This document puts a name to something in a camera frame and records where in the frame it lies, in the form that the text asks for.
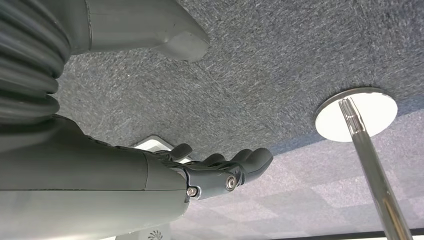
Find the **chrome pole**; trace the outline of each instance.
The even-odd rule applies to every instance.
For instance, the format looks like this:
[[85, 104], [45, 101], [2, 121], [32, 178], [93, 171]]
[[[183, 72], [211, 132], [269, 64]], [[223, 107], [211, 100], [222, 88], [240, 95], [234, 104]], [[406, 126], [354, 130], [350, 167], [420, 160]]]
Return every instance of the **chrome pole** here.
[[350, 136], [356, 148], [387, 239], [413, 240], [411, 231], [402, 215], [354, 101], [350, 97], [347, 97], [340, 100], [338, 105], [349, 128]]

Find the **white disc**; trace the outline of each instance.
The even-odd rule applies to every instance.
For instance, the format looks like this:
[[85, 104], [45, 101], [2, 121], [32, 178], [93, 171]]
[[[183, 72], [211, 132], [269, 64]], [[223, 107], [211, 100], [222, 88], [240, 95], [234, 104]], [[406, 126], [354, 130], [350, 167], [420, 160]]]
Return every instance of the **white disc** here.
[[344, 91], [328, 99], [317, 111], [315, 127], [318, 133], [326, 139], [336, 142], [352, 142], [339, 107], [339, 101], [344, 98], [353, 100], [370, 137], [386, 129], [398, 113], [395, 100], [378, 88], [363, 87]]

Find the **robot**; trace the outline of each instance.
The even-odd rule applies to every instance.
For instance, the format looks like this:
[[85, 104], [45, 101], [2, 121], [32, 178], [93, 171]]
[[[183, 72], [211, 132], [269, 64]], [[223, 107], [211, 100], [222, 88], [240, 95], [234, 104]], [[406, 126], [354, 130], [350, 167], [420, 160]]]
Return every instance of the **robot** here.
[[71, 55], [152, 48], [195, 61], [205, 31], [174, 0], [0, 0], [0, 239], [98, 240], [168, 223], [234, 191], [273, 155], [176, 162], [192, 151], [111, 146], [57, 115]]

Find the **gray felt surface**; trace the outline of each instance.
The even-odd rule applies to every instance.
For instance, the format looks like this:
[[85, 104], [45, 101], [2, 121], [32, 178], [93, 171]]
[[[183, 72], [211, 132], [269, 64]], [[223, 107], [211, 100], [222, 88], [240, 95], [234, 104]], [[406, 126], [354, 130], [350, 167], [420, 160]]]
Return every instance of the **gray felt surface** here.
[[74, 56], [60, 114], [114, 145], [156, 134], [202, 159], [313, 134], [315, 110], [341, 90], [424, 93], [422, 0], [180, 3], [210, 36], [203, 60], [146, 49]]
[[[410, 228], [424, 228], [424, 110], [372, 137]], [[248, 240], [382, 231], [352, 143], [320, 141], [275, 156], [257, 181], [192, 201], [175, 240]]]

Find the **screw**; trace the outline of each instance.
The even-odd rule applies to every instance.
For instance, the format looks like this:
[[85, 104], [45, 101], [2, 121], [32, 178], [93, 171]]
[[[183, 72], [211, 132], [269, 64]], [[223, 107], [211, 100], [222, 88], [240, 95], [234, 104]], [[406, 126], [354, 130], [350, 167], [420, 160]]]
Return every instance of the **screw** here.
[[227, 179], [226, 179], [226, 183], [225, 183], [225, 187], [226, 189], [231, 192], [233, 191], [237, 186], [237, 178], [233, 175], [230, 175]]
[[198, 189], [197, 188], [195, 188], [195, 187], [189, 187], [189, 188], [187, 188], [187, 195], [189, 196], [189, 197], [194, 197], [194, 196], [196, 196], [198, 194]]

